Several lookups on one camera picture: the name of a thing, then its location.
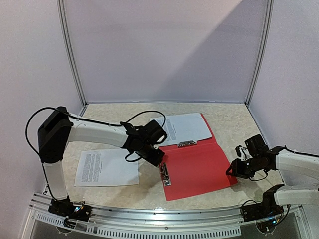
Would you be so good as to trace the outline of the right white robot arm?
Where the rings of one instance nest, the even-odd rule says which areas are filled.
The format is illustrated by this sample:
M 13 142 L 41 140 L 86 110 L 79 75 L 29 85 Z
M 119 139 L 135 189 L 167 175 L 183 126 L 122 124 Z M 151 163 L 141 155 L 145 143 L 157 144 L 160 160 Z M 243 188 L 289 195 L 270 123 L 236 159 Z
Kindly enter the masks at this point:
M 297 152 L 286 146 L 276 146 L 272 149 L 264 142 L 261 135 L 255 135 L 245 141 L 249 158 L 234 159 L 226 175 L 237 178 L 251 179 L 255 173 L 262 170 L 291 171 L 301 175 L 319 179 L 319 156 L 309 153 Z M 278 184 L 263 193 L 262 202 L 242 207 L 243 215 L 253 219 L 268 217 L 283 211 L 283 205 L 319 205 L 318 185 L 287 186 Z

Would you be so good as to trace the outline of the red file folder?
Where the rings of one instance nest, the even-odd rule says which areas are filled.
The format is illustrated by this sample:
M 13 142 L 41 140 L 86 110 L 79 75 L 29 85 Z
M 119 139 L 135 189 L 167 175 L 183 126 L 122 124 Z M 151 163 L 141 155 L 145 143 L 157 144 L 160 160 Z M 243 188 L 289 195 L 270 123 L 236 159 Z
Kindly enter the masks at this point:
M 171 186 L 163 186 L 167 201 L 184 199 L 231 187 L 236 177 L 226 175 L 230 166 L 216 139 L 201 140 L 197 145 L 178 148 L 164 146 Z

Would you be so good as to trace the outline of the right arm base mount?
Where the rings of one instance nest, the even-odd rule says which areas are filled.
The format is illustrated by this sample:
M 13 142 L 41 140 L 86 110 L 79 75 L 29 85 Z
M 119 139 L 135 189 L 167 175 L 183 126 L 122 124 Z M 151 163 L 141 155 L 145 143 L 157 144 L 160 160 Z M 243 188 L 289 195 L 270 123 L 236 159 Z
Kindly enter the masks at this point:
M 260 203 L 248 200 L 240 207 L 240 214 L 244 222 L 266 219 L 283 213 L 283 206 L 277 205 L 274 198 L 267 197 Z

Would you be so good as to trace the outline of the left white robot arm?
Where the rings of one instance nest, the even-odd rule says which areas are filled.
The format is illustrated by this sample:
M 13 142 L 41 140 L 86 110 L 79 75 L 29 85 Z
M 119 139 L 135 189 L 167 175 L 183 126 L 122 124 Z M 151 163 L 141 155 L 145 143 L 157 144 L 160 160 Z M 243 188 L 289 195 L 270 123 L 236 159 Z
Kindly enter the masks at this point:
M 155 120 L 134 126 L 128 120 L 118 124 L 85 119 L 73 115 L 66 107 L 52 109 L 52 113 L 38 129 L 38 155 L 44 168 L 49 192 L 55 208 L 63 216 L 74 212 L 66 189 L 62 159 L 70 142 L 91 142 L 115 146 L 133 153 L 153 166 L 159 166 L 164 152 L 156 145 L 168 137 L 163 123 Z

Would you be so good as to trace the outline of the chrome spine lever clip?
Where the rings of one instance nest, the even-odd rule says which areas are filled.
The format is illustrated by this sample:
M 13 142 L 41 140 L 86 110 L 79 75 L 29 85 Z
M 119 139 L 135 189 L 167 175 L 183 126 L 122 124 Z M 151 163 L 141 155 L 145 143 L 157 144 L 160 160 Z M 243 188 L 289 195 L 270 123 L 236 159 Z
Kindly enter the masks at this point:
M 168 172 L 168 167 L 166 163 L 162 163 L 160 165 L 160 174 L 161 174 L 161 179 L 165 187 L 171 186 L 171 180 Z

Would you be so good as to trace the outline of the printed paper sheet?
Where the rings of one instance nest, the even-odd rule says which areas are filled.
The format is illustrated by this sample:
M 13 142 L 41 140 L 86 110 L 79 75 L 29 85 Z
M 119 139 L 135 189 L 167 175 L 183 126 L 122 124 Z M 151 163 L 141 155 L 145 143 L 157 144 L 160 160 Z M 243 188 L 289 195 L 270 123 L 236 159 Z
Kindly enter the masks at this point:
M 185 141 L 213 138 L 209 126 L 200 113 L 166 116 L 163 129 L 167 133 L 167 139 L 157 146 L 171 146 Z
M 137 162 L 127 162 L 123 149 L 103 149 L 81 152 L 75 187 L 108 187 L 139 184 Z

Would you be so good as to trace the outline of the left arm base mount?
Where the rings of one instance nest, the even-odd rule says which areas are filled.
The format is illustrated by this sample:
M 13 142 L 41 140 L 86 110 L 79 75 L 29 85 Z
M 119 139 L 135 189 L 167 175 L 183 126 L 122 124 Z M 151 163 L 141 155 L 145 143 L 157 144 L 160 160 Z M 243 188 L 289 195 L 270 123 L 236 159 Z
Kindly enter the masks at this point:
M 91 217 L 92 209 L 85 202 L 74 203 L 67 198 L 63 200 L 52 199 L 48 211 L 65 218 L 87 222 Z

